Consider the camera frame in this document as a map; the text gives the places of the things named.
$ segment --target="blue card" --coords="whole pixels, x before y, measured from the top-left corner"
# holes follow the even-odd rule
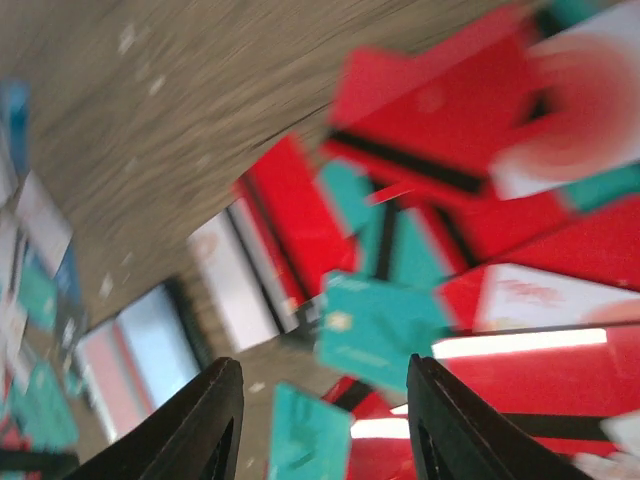
[[[404,392],[409,357],[431,355],[448,325],[430,292],[331,272],[316,355],[325,365]]]
[[[43,275],[46,275],[46,270],[42,261],[36,254],[36,250],[29,244],[24,254],[24,268],[27,266],[38,269]],[[74,301],[76,304],[82,304],[82,292],[80,291],[80,282],[78,279],[78,270],[76,269],[76,256],[73,248],[73,243],[69,244],[67,251],[62,257],[62,263],[60,268],[56,272],[53,280],[58,286],[58,290],[62,295]]]
[[[29,172],[27,127],[29,125],[29,88],[23,82],[0,83],[0,122],[6,132],[9,155],[16,173]]]
[[[268,480],[343,480],[353,416],[280,383],[275,388]]]

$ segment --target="white label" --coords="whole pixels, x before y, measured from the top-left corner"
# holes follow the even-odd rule
[[[622,450],[640,457],[640,410],[608,418],[601,427]]]
[[[487,267],[479,305],[477,330],[640,318],[640,293],[511,263]]]
[[[25,181],[16,216],[29,233],[29,240],[49,274],[55,275],[71,242],[72,230],[33,172]]]
[[[490,171],[501,198],[550,190],[640,157],[638,31],[640,4],[626,2],[532,47],[543,72],[560,72],[556,90],[566,95],[565,111],[561,121],[551,119],[557,131],[495,158]]]

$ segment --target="paper debris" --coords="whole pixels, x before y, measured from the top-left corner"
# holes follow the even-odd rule
[[[258,393],[258,392],[264,390],[265,386],[266,385],[264,384],[264,382],[256,382],[256,383],[254,383],[253,385],[251,385],[249,387],[249,392],[250,393]]]
[[[106,300],[111,294],[111,290],[113,290],[113,278],[111,278],[110,273],[107,273],[102,279],[102,285],[100,285],[98,295],[100,295],[101,299]]]
[[[54,276],[73,234],[35,173],[27,176],[16,207],[16,216],[29,234],[29,242],[36,248],[47,271]]]
[[[141,82],[142,80],[147,78],[150,70],[151,68],[149,67],[149,62],[139,63],[138,67],[136,68],[136,74],[134,77],[136,79],[136,82]]]
[[[133,46],[136,41],[136,29],[133,23],[130,23],[120,33],[120,43],[118,45],[118,53],[124,55]]]
[[[133,262],[133,253],[129,252],[127,253],[127,255],[122,259],[122,262],[120,262],[120,266],[121,267],[126,267],[127,265],[129,265],[131,262]]]
[[[124,173],[131,173],[138,166],[140,161],[138,157],[133,157],[129,162],[124,166]]]
[[[196,162],[196,169],[198,171],[203,170],[209,163],[211,163],[212,156],[210,154],[203,155],[200,160]]]
[[[156,78],[151,85],[149,85],[149,96],[153,97],[156,93],[160,91],[160,89],[164,86],[167,81],[167,77],[165,75],[160,75]]]

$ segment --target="concrete floor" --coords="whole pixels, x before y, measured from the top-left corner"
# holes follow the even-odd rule
[[[0,75],[32,86],[32,165],[75,229],[93,323],[178,274],[216,353],[230,355],[186,237],[282,132],[293,126],[318,145],[351,49],[420,52],[498,3],[0,0]],[[107,274],[114,289],[103,300]],[[260,479],[274,385],[323,393],[338,374],[278,342],[237,358],[246,391],[237,478]],[[249,393],[255,382],[266,388]],[[89,416],[80,424],[87,459],[105,445]]]

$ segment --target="red card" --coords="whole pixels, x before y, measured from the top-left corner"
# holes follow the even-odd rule
[[[504,225],[506,232],[511,225]],[[640,291],[640,195],[631,195],[580,217],[492,263],[514,263],[568,277]],[[456,277],[440,288],[457,325],[472,329],[486,266]]]
[[[546,91],[528,58],[518,11],[496,10],[407,60],[413,81],[407,80],[405,88],[389,81],[388,93],[366,107],[359,103],[363,95],[353,101],[341,98],[366,82],[360,73],[364,68],[355,62],[354,74],[347,74],[350,88],[343,88],[332,114],[337,130],[327,148],[363,164],[386,183],[404,183],[444,203],[462,206],[493,198],[488,181],[492,158],[547,123],[530,115],[539,110]],[[406,77],[408,69],[400,69],[400,76]]]
[[[615,451],[601,422],[640,408],[640,325],[528,335],[526,343],[522,334],[445,340],[434,352],[547,448],[563,454]]]
[[[325,273],[353,270],[356,244],[324,202],[292,136],[269,150],[235,187],[298,304],[320,294]]]
[[[415,195],[403,197],[403,203],[417,209],[454,273],[475,268],[573,218],[556,192],[495,202],[480,211],[441,208]]]
[[[377,391],[350,377],[340,379],[322,398],[349,410],[356,422],[406,422],[406,416],[390,412],[390,405]],[[375,423],[370,425],[373,427],[370,437],[355,437],[351,440],[347,480],[415,480],[409,439],[389,438],[383,426],[378,434]]]

